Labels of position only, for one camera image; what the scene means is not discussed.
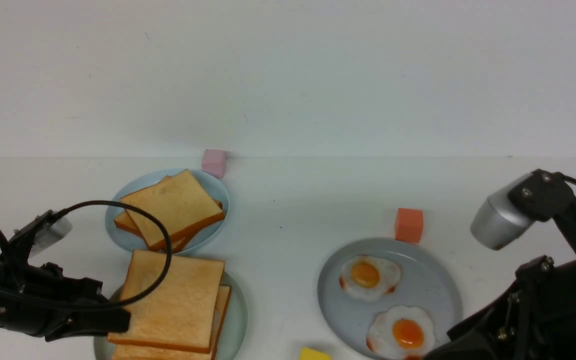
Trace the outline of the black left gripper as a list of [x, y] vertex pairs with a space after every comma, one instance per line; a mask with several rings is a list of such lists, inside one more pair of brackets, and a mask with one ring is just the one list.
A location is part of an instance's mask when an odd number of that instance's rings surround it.
[[25, 300], [0, 295], [0, 329], [23, 333], [53, 342], [74, 337], [105, 337], [125, 333], [131, 313], [125, 309], [75, 311], [39, 305], [38, 300], [67, 305], [102, 305], [108, 299], [101, 294], [102, 282], [91, 278], [71, 278], [52, 263], [30, 266], [19, 289], [6, 265], [0, 262], [0, 289], [24, 296]]

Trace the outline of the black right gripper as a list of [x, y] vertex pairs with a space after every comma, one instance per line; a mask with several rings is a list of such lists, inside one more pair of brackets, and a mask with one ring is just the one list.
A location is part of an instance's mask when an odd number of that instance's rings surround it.
[[576, 260], [521, 265], [495, 301], [453, 326], [425, 360], [576, 360]]

